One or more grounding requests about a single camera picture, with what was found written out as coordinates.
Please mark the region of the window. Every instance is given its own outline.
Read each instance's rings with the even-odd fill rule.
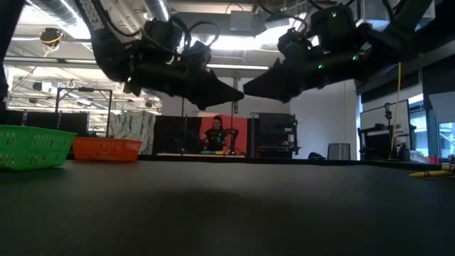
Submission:
[[[455,151],[455,123],[439,124],[439,150],[441,158],[449,158]]]
[[[428,156],[427,116],[423,106],[423,96],[409,98],[409,118],[415,126],[412,142],[416,151]]]

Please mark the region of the orange basket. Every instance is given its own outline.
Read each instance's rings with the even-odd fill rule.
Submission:
[[[141,141],[76,137],[73,142],[76,160],[136,161]]]

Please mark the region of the desk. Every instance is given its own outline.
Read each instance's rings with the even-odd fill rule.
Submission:
[[[410,173],[298,161],[0,172],[0,255],[455,255],[455,181]]]
[[[158,153],[157,156],[197,156],[197,157],[226,157],[226,158],[244,158],[245,156],[235,156],[228,154],[172,154],[172,153]]]

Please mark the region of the ductwork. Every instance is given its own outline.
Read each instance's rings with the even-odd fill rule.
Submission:
[[[73,38],[90,39],[90,32],[73,0],[27,0],[27,3],[43,15],[51,17]]]
[[[147,11],[152,18],[167,21],[172,14],[171,6],[167,0],[144,0]]]

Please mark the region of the red backdrop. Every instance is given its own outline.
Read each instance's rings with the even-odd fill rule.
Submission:
[[[223,121],[223,128],[231,128],[230,116],[220,114],[221,120]],[[212,128],[213,117],[203,117],[200,125],[199,136],[202,136],[205,131]],[[241,117],[232,118],[232,128],[239,130],[239,135],[235,141],[235,153],[246,154],[247,153],[247,130],[248,130],[248,119]],[[227,146],[223,148],[223,151],[227,151],[230,146],[230,135],[226,137]]]

